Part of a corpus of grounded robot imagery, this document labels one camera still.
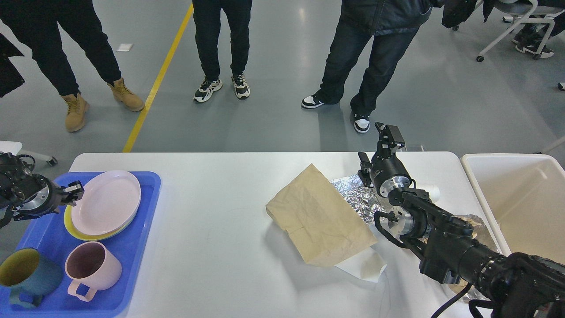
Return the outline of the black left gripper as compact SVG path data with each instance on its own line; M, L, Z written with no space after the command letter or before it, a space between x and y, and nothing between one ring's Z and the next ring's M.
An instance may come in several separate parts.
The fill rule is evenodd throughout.
M24 194L37 190L22 203L14 207L13 220L32 220L44 215L58 213L59 205L76 206L83 197L84 189L81 181L69 183L62 187L42 175L34 175L23 182L21 189Z

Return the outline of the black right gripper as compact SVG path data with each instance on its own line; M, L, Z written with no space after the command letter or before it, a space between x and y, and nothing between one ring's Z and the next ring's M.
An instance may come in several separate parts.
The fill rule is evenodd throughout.
M360 159L358 176L363 186L374 189L379 197L388 197L394 189L410 187L412 178L395 154L405 147L398 126L375 122L375 127L379 133L375 156L369 161L366 153L361 151L358 153Z

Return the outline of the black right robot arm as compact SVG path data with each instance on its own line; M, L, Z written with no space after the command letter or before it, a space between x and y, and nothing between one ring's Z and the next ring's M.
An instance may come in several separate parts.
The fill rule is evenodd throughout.
M467 282L462 291L440 306L437 318L471 288L485 300L468 302L474 318L479 308L491 309L493 318L562 318L564 266L548 258L514 252L504 256L472 237L473 227L436 206L429 193L416 188L396 151L405 145L395 125L377 122L379 142L373 157L359 152L359 178L402 214L375 212L376 229L420 260L420 272L441 284Z

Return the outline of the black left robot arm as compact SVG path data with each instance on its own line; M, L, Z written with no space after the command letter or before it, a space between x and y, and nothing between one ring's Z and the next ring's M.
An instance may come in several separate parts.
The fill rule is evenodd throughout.
M24 161L26 155L2 152L0 155L0 208L4 212L0 225L13 221L33 220L59 213L61 205L76 205L83 197L81 181L60 186L33 172L35 163Z

